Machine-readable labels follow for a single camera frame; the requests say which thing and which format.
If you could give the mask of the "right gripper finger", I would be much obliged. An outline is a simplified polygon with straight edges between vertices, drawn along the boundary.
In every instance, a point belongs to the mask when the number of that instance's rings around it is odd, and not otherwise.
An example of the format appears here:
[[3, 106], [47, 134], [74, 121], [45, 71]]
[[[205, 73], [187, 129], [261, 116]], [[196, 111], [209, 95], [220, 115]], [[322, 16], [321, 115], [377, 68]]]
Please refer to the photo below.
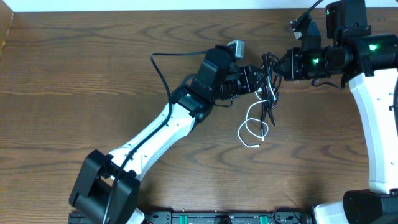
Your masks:
[[287, 51], [283, 57], [278, 59], [273, 65], [273, 69], [291, 69], [292, 51]]
[[280, 76], [282, 76], [284, 78], [287, 78], [288, 70], [283, 65], [274, 65], [273, 66], [273, 71], [275, 73], [277, 73], [278, 75], [280, 75]]

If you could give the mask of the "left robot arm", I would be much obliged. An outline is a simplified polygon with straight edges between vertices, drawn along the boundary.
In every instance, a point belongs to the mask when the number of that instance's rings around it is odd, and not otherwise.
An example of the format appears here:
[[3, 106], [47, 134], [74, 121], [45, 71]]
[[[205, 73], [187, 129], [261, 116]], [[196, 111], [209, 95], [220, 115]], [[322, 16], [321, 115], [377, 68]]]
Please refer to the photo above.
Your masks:
[[217, 45], [204, 56], [196, 73], [167, 91], [164, 109], [138, 135], [108, 154], [94, 150], [85, 158], [69, 197], [73, 208], [93, 223], [142, 223], [140, 184], [155, 162], [204, 122], [216, 101], [254, 93], [269, 79], [264, 67], [240, 67], [243, 52], [236, 47]]

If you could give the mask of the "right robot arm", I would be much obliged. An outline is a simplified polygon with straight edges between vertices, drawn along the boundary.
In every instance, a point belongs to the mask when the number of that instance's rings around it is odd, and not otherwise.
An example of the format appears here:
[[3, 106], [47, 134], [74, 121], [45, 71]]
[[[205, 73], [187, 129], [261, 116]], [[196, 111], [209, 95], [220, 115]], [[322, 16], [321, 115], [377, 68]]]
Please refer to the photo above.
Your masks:
[[287, 81], [327, 84], [341, 75], [359, 109], [369, 161], [369, 187], [350, 190], [337, 202], [315, 205], [302, 223], [397, 222], [397, 36], [374, 35], [363, 0], [337, 1], [325, 8], [333, 44], [322, 47], [308, 12], [290, 23], [301, 42], [274, 65]]

